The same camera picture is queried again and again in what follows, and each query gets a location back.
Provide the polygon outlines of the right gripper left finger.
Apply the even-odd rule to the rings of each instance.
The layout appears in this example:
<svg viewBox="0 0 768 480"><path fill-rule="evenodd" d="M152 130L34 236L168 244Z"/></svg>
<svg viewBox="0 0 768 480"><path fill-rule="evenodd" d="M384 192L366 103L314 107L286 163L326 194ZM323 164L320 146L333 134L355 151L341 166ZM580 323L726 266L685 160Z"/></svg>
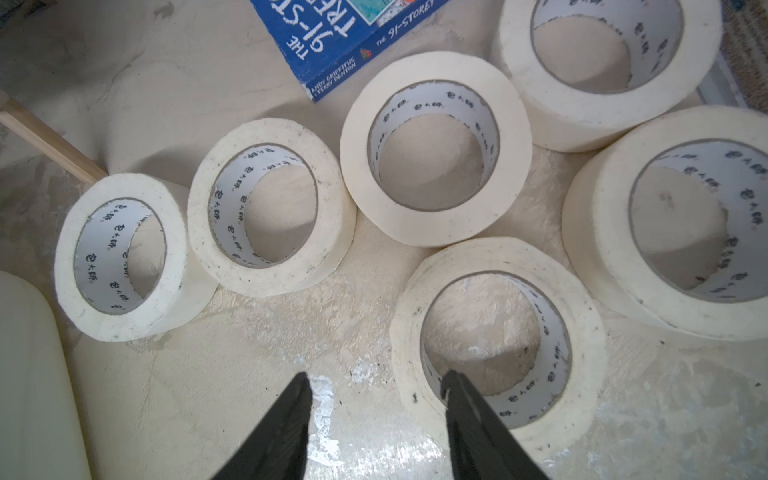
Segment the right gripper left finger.
<svg viewBox="0 0 768 480"><path fill-rule="evenodd" d="M297 373L216 479L302 480L305 475L313 394Z"/></svg>

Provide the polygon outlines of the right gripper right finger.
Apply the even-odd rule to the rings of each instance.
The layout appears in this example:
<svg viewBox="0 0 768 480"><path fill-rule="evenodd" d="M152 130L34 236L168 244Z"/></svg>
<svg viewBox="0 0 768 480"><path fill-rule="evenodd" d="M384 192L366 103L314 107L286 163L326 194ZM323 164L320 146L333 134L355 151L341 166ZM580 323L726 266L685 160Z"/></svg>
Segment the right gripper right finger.
<svg viewBox="0 0 768 480"><path fill-rule="evenodd" d="M440 395L454 478L547 480L466 375L449 371Z"/></svg>

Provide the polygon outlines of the masking tape roll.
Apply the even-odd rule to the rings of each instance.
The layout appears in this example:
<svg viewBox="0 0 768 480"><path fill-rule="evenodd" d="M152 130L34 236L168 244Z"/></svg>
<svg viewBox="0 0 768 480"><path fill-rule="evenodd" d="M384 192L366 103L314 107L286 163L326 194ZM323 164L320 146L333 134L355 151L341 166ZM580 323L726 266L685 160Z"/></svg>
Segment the masking tape roll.
<svg viewBox="0 0 768 480"><path fill-rule="evenodd" d="M479 186L450 208L416 209L381 185L386 142L424 115L459 121L480 147ZM340 140L343 178L356 205L383 233L415 247L456 243L495 223L522 190L532 155L530 122L511 81L487 61L452 51L420 53L384 68L353 103Z"/></svg>
<svg viewBox="0 0 768 480"><path fill-rule="evenodd" d="M582 90L558 78L534 47L536 29L565 18L607 27L627 47L625 88ZM694 92L722 38L717 1L507 1L490 59L520 93L534 144L566 153L602 148Z"/></svg>
<svg viewBox="0 0 768 480"><path fill-rule="evenodd" d="M57 300L73 324L103 342L159 335L193 320L219 284L202 267L189 242L189 190L140 173L96 182L71 207L54 261ZM134 237L155 220L162 234L163 265L141 294L131 281Z"/></svg>
<svg viewBox="0 0 768 480"><path fill-rule="evenodd" d="M314 224L298 249L271 262L252 246L245 212L256 185L285 167L301 167L312 178ZM200 264L223 287L249 297L324 280L349 250L356 218L336 156L312 131L283 118L244 123L219 140L199 165L187 204L189 242Z"/></svg>

